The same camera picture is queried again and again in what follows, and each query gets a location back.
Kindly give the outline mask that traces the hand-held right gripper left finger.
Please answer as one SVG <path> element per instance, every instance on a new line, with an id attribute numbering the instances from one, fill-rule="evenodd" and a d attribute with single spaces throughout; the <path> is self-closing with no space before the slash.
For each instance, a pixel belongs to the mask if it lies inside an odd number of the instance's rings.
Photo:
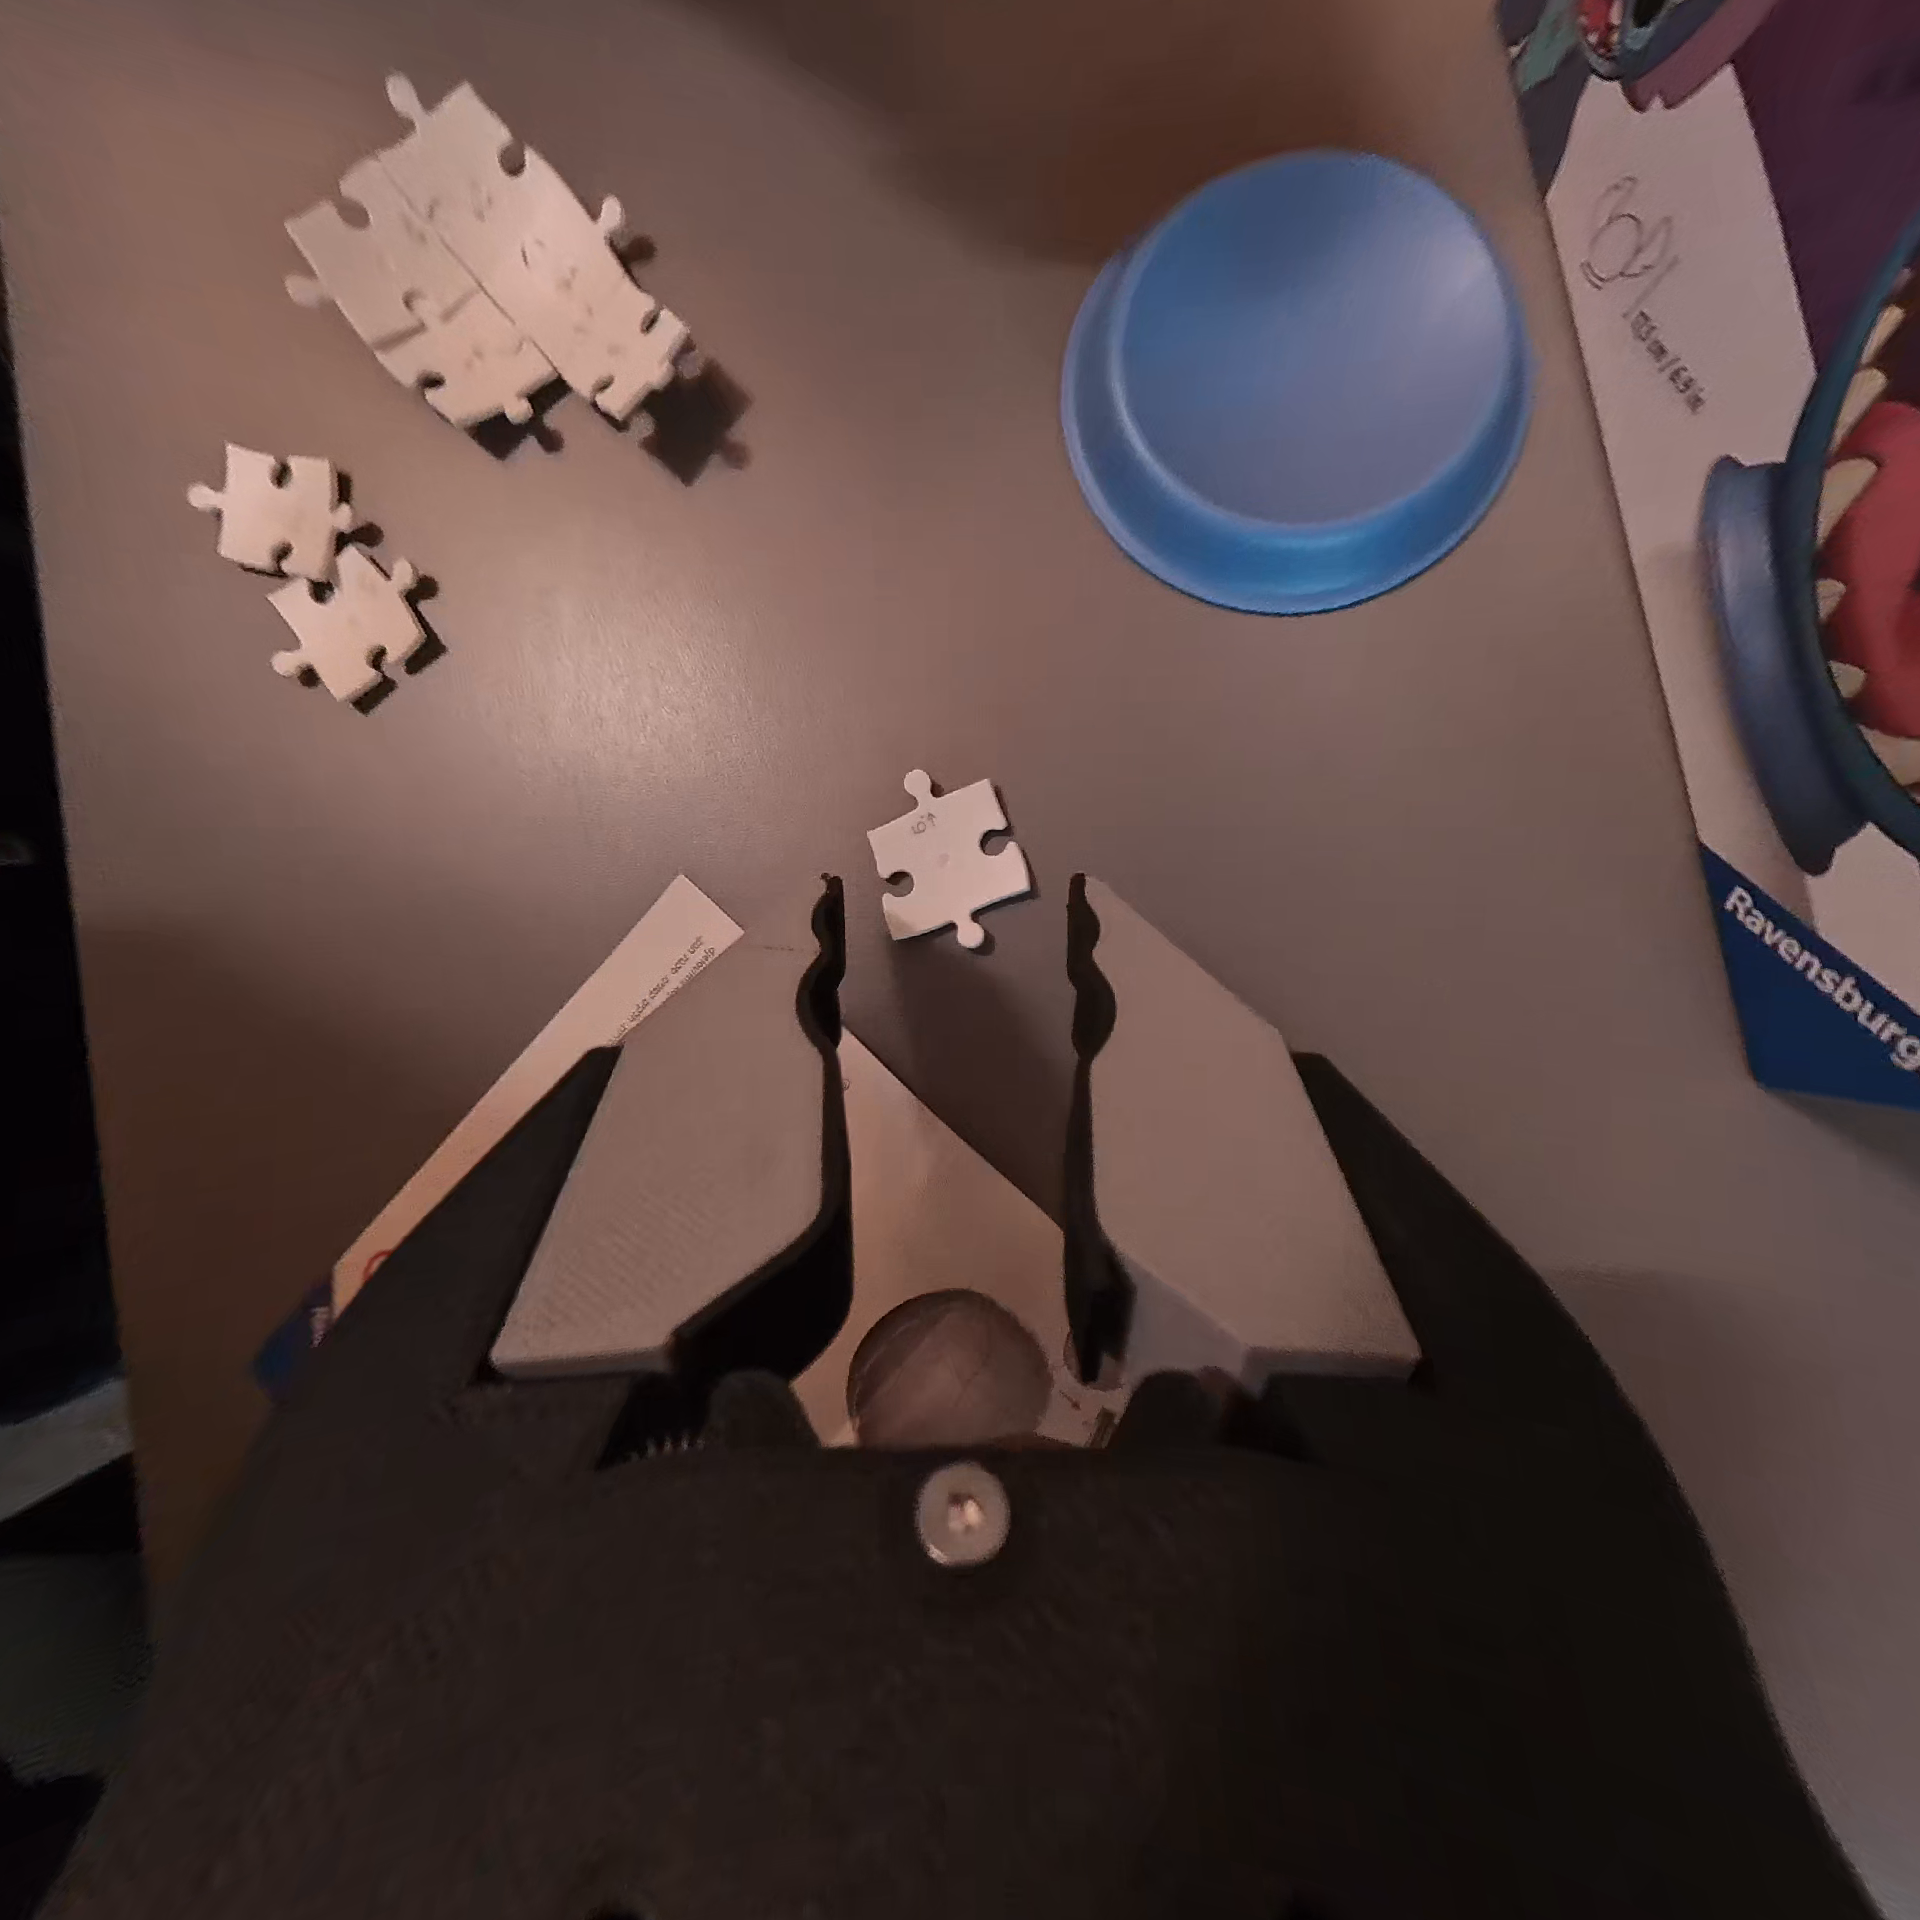
<path id="1" fill-rule="evenodd" d="M 495 1336 L 514 1381 L 792 1385 L 852 1305 L 846 886 L 806 880 L 618 1042 Z"/>

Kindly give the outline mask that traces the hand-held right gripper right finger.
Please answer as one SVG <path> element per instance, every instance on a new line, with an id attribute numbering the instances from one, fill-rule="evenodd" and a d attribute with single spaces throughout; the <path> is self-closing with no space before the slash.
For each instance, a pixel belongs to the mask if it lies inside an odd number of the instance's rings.
<path id="1" fill-rule="evenodd" d="M 1417 1340 L 1280 1032 L 1103 880 L 1072 876 L 1065 913 L 1081 1382 L 1409 1377 Z"/>

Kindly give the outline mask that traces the white puzzle piece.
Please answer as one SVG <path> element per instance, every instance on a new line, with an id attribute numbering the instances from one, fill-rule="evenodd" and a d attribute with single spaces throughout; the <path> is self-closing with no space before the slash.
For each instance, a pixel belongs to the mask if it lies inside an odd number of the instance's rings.
<path id="1" fill-rule="evenodd" d="M 910 810 L 868 832 L 876 873 L 902 880 L 879 913 L 896 944 L 948 931 L 967 950 L 988 934 L 978 915 L 1033 897 L 1033 872 L 991 780 L 940 792 L 925 771 L 902 778 Z"/>
<path id="2" fill-rule="evenodd" d="M 266 594 L 293 642 L 271 657 L 286 681 L 317 684 L 337 704 L 360 704 L 424 648 L 420 603 L 438 581 L 408 560 L 384 564 L 348 542 L 330 584 L 287 581 Z"/>
<path id="3" fill-rule="evenodd" d="M 220 522 L 215 553 L 240 570 L 334 585 L 356 528 L 336 466 L 314 456 L 276 457 L 225 444 L 220 486 L 193 482 L 185 502 Z"/>

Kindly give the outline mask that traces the assembled white puzzle pieces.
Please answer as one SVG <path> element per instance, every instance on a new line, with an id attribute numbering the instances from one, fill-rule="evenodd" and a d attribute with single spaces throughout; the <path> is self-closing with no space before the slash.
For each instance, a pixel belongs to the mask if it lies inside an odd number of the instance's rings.
<path id="1" fill-rule="evenodd" d="M 688 324 L 630 274 L 616 198 L 589 210 L 466 82 L 424 102 L 385 77 L 402 134 L 284 224 L 298 307 L 334 307 L 374 362 L 462 429 L 525 426 L 552 385 L 623 426 L 669 389 Z"/>

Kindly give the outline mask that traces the white printed puzzle bag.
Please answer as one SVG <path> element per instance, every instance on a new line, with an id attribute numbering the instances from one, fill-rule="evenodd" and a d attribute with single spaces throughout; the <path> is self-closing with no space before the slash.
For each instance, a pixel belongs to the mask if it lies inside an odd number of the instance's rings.
<path id="1" fill-rule="evenodd" d="M 270 1404 L 287 1393 L 377 1266 L 589 1048 L 616 1045 L 740 940 L 678 876 L 545 1021 L 254 1360 Z M 815 1433 L 877 1445 L 993 1418 L 989 1443 L 1098 1446 L 1124 1394 L 1072 1372 L 1063 1249 L 1042 1209 L 940 1121 L 854 1034 L 839 1048 L 852 1149 L 854 1296 L 828 1354 L 794 1382 Z"/>

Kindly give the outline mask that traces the cartoon print puzzle box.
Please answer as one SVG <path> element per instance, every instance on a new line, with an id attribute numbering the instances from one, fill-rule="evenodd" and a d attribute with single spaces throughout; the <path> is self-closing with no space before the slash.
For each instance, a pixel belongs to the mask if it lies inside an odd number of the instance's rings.
<path id="1" fill-rule="evenodd" d="M 1918 1109 L 1918 4 L 1506 2 L 1753 1078 Z"/>

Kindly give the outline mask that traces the blue round plastic stand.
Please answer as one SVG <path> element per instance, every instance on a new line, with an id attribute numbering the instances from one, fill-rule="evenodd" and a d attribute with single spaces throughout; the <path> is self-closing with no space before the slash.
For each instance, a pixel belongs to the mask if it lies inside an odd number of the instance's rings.
<path id="1" fill-rule="evenodd" d="M 1429 176 L 1255 160 L 1118 252 L 1063 353 L 1063 444 L 1119 553 L 1175 593 L 1301 617 L 1455 550 L 1517 466 L 1517 289 Z"/>

